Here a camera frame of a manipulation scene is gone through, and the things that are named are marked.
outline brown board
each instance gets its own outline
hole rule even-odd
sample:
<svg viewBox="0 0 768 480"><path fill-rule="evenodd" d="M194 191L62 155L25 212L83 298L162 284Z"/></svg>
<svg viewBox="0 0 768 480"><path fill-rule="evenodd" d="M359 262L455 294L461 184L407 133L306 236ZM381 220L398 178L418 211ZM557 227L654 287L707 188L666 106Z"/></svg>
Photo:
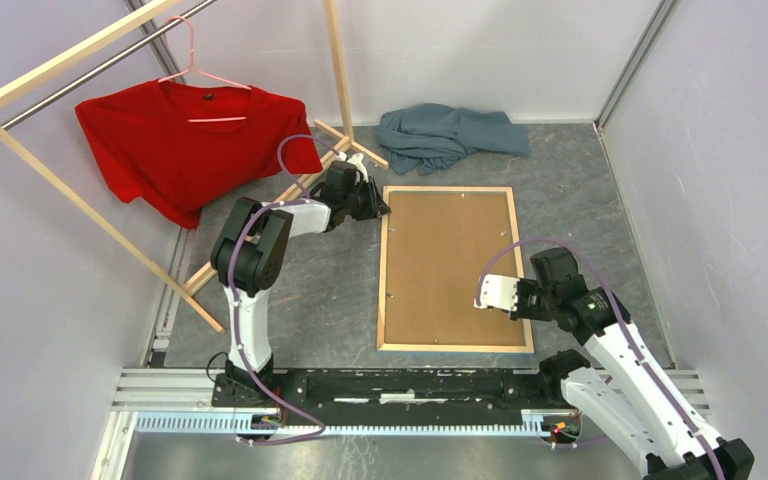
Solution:
<svg viewBox="0 0 768 480"><path fill-rule="evenodd" d="M531 323L473 306L487 262L519 240L510 187L384 187L380 350L534 353ZM491 273L524 276L519 249Z"/></svg>

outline black cable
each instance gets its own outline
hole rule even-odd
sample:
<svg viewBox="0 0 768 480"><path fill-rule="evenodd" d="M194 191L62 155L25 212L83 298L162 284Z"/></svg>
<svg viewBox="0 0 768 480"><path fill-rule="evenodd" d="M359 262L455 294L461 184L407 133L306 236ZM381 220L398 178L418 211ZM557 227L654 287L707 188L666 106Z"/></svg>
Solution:
<svg viewBox="0 0 768 480"><path fill-rule="evenodd" d="M216 383L216 379L211 378L210 376L210 365L213 364L213 361L216 360L219 357L219 355L225 355L225 359L226 360L228 359L228 352L217 352L212 357L210 357L210 360L207 361L207 366L204 367L205 375L207 375L207 378L209 378L210 381L213 382L214 384Z"/></svg>

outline gray cloth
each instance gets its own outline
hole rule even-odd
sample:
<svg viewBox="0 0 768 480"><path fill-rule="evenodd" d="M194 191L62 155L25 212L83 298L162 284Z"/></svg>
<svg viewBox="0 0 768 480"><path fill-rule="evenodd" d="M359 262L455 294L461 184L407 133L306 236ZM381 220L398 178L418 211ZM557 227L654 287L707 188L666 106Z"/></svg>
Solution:
<svg viewBox="0 0 768 480"><path fill-rule="evenodd" d="M385 113L375 136L387 149L390 168L399 175L417 165L420 175L448 170L478 150L531 154L525 127L511 124L504 112L481 113L436 103Z"/></svg>

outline wire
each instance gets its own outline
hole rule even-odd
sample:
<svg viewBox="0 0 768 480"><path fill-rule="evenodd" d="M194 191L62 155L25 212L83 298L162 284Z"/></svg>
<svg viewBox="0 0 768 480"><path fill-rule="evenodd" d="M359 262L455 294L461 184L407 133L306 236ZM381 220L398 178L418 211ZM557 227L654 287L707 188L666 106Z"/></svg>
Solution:
<svg viewBox="0 0 768 480"><path fill-rule="evenodd" d="M617 324L620 326L620 330L623 332L623 336L625 337L626 342L628 342L629 348L631 348L631 351L634 353L635 357L637 358L637 361L640 363L640 365L643 367L643 369L646 371L647 374L649 374L649 378L652 379L652 382L655 383L655 385L658 387L658 390L661 391L661 393L667 398L667 401L672 405L673 409L675 409L676 413L681 417L682 421L687 425L687 428L690 429L690 433L693 434L696 439L699 441L699 444L702 446L702 449L705 451L705 453L708 455L708 458L711 460L711 465L714 467L714 474L717 476L717 480L725 480L725 474L723 473L722 465L720 465L719 459L717 459L717 455L714 453L714 449L711 448L711 444L708 443L708 440L705 439L702 435L696 435L696 433L699 432L699 426L696 425L696 422L693 421L693 419L690 417L690 415L682 408L682 406L679 404L679 401L677 398L675 398L675 395L670 391L670 389L667 387L667 385L664 383L663 380L661 380L661 377L658 376L657 373L655 373L655 369L652 368L652 365L649 364L648 361L646 361L645 356L643 355L643 351L640 348L640 345L637 344L637 342L634 341L634 337L631 334L631 330L628 328L628 325L626 325L624 321L624 317L622 313L620 312L620 307L617 305L617 299L614 298L614 290L611 288L610 283L608 282L608 278L605 277L605 275L593 264L593 262L590 261L589 258L584 256L584 254L579 251L577 248L573 247L567 242L564 242L563 240L557 240L554 238L549 237L526 237L518 242L514 242L513 244L505 247L496 254L492 259L490 259L490 262L487 264L486 267L484 267L484 271L481 272L481 277L478 280L478 289L475 293L475 304L479 307L481 306L481 288L484 285L484 278L490 273L490 269L493 267L493 265L499 261L500 258L502 258L502 255L508 253L509 251L521 247L523 245L529 245L532 243L552 243L555 245L559 245L561 247L566 248L569 250L575 257L581 261L581 263L584 264L585 267L590 271L591 274L593 274L593 277L596 278L596 281L599 282L599 285L602 286L602 289L605 290L605 295L608 297L608 303L611 304L611 310L614 312L614 316L617 318Z"/></svg>
<svg viewBox="0 0 768 480"><path fill-rule="evenodd" d="M268 440L268 441L267 440L262 440L262 441L249 440L248 442L249 445L257 445L257 446L287 445L290 443L309 440L325 432L325 424L322 423L321 420L305 412L304 410L291 405L289 402L287 402L283 398L276 395L272 390L269 389L269 387L263 384L260 378L258 378L257 373L255 373L254 371L254 367L252 367L251 362L249 362L248 358L246 358L243 341L242 341L242 338L240 337L240 291L234 286L234 268L237 265L237 257L239 257L240 249L243 247L243 244L246 241L246 237L248 236L249 231L252 229L252 226L254 226L255 222L257 222L257 220L261 216L263 216L264 213L274 208L291 206L291 205L303 205L309 202L310 200L305 199L305 200L293 200L289 202L270 203L268 205L264 205L260 210L258 210L251 216L248 222L246 222L246 225L243 227L243 231L240 232L240 236L237 238L237 243L234 245L234 251L231 253L231 258L228 261L228 285L229 285L228 288L231 289L231 294L234 299L233 308L231 309L233 312L232 314L233 318L231 319L231 321L233 322L233 325L234 325L233 348L236 348L240 351L240 358L243 360L243 365L246 367L246 371L248 372L249 376L251 377L255 385L257 385L257 387L260 389L260 391L262 391L269 398L271 398L272 400L274 400L276 403L283 406L287 410L304 417L305 419L313 422L314 424L316 424L316 426L319 427L319 429L316 430L315 432L296 435L290 438L282 438L279 440Z"/></svg>
<svg viewBox="0 0 768 480"><path fill-rule="evenodd" d="M219 355L225 355L225 358L228 358L228 352L217 352L212 357L210 357L210 360L207 361L207 365L204 367L205 375L207 375L207 378L209 378L213 383L216 383L216 379L210 377L210 366L213 365L214 360L219 358Z"/></svg>
<svg viewBox="0 0 768 480"><path fill-rule="evenodd" d="M314 142L318 142L320 145L324 145L326 148L334 152L334 155L337 155L338 157L342 153L341 151L337 150L336 148L332 147L331 145L328 145L327 143L323 142L322 140L314 137L313 135L305 135L303 133L299 133L296 135L290 135L289 137L285 138L284 140L281 140L281 143L278 144L278 165L281 165L281 170L284 171L284 173L287 174L288 177L290 177L290 180L299 187L299 190L302 192L302 196L305 198L310 198L310 191L302 185L301 182L296 179L296 177L293 176L292 173L290 173L289 170L287 170L287 166L284 165L284 154L282 153L284 150L284 145L289 142L290 140L294 140L296 138L309 138L313 140Z"/></svg>

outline white wall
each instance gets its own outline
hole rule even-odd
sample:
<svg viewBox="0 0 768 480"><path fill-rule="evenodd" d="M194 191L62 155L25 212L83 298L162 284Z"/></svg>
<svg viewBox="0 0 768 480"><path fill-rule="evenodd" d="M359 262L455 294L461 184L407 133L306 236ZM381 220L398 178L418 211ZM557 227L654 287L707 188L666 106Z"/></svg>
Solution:
<svg viewBox="0 0 768 480"><path fill-rule="evenodd" d="M657 3L338 0L354 120L377 124L387 111L439 102L521 121L592 121ZM193 24L206 71L339 121L320 0L223 0ZM170 45L183 67L185 29Z"/></svg>
<svg viewBox="0 0 768 480"><path fill-rule="evenodd" d="M681 2L606 143L676 353L768 478L768 2Z"/></svg>
<svg viewBox="0 0 768 480"><path fill-rule="evenodd" d="M125 14L113 0L0 2L0 86ZM122 205L108 192L72 110L159 74L151 53L139 52L11 133L165 264L177 229L144 203ZM17 109L8 110L0 119ZM89 476L119 372L139 362L159 289L0 143L0 479Z"/></svg>

